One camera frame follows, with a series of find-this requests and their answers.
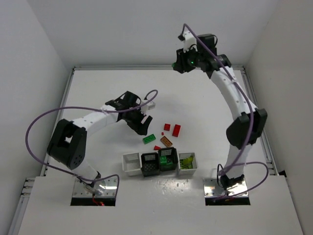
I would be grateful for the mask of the green long lego brick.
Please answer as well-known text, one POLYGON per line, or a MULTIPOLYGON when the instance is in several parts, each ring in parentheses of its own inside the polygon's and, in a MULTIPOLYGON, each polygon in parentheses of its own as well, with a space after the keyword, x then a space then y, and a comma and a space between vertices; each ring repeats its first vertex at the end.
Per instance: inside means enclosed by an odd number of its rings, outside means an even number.
POLYGON ((144 144, 148 144, 148 143, 151 143, 151 142, 155 141, 156 137, 155 137, 154 134, 151 134, 151 135, 148 135, 148 136, 144 137, 142 140, 143 140, 144 144))

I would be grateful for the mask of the lime square lego brick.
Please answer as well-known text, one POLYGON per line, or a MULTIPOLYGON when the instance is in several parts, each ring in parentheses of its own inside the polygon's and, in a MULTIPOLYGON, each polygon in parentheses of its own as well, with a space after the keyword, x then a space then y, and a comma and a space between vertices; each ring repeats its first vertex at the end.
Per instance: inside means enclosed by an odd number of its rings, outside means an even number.
POLYGON ((185 158, 185 159, 180 159, 179 163, 180 163, 181 169, 192 169, 193 160, 194 160, 193 156, 185 158))

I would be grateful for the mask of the green upside-down lego brick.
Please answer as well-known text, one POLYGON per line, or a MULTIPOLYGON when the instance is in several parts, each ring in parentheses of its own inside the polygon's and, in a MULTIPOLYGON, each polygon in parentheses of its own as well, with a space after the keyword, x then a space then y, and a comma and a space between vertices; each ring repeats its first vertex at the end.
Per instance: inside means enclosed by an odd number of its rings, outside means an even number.
POLYGON ((166 156, 161 156, 160 157, 160 165, 167 165, 168 164, 168 160, 166 156))

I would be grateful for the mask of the green square lego brick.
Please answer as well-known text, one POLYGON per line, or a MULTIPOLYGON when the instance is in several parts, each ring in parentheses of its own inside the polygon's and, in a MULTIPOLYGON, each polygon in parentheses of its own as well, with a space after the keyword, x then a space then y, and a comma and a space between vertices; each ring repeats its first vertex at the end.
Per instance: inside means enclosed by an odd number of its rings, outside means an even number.
POLYGON ((170 163, 170 164, 164 164, 160 166, 160 171, 171 171, 176 169, 176 164, 170 163))

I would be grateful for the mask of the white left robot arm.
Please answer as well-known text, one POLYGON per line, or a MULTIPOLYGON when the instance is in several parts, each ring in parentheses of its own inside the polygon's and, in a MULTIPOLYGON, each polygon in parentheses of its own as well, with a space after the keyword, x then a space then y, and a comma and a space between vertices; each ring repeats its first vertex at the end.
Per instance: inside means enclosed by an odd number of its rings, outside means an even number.
POLYGON ((65 165, 90 188, 101 177, 85 159, 87 138, 108 125, 124 120, 138 135, 145 136, 152 117, 146 112, 155 107, 153 101, 141 100, 126 91, 120 97, 107 101, 97 112, 74 120, 60 120, 47 147, 47 154, 65 165))

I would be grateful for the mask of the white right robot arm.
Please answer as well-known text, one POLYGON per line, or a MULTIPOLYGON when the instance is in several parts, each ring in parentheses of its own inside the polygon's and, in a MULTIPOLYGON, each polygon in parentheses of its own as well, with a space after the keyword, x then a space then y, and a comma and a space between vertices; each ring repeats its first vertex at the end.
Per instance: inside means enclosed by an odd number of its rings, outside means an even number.
POLYGON ((172 65, 173 69, 185 73, 199 68, 206 73, 220 90, 233 118, 226 130, 230 144, 226 164, 217 172, 221 187, 228 189, 244 180, 247 156, 261 136, 268 114, 247 97, 227 56, 217 54, 215 35, 195 37, 190 31, 186 31, 178 38, 184 46, 176 52, 177 60, 172 65))

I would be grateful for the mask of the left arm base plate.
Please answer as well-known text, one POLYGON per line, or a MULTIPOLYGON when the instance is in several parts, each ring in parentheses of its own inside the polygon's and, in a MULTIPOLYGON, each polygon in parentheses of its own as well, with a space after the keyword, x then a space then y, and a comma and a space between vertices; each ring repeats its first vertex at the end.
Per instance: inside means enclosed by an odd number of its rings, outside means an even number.
POLYGON ((94 187, 90 187, 78 179, 74 183, 73 198, 114 198, 116 196, 118 178, 116 176, 96 182, 94 187))

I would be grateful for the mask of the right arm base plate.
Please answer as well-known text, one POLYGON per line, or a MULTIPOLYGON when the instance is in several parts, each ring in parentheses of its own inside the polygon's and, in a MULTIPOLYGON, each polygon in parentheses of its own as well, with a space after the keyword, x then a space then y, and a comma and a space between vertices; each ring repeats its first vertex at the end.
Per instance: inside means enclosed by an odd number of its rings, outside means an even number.
POLYGON ((246 180, 241 183, 223 189, 218 185, 216 178, 204 178, 203 189, 205 198, 220 198, 220 197, 236 197, 236 198, 248 198, 246 180))

